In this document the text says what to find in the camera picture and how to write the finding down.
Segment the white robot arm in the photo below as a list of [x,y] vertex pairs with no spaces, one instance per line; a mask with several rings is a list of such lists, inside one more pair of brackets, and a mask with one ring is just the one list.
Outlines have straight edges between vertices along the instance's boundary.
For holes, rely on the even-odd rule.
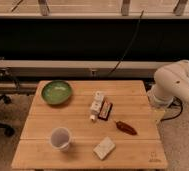
[[189,60],[164,65],[154,73],[155,84],[147,92],[150,104],[167,108],[175,97],[189,104]]

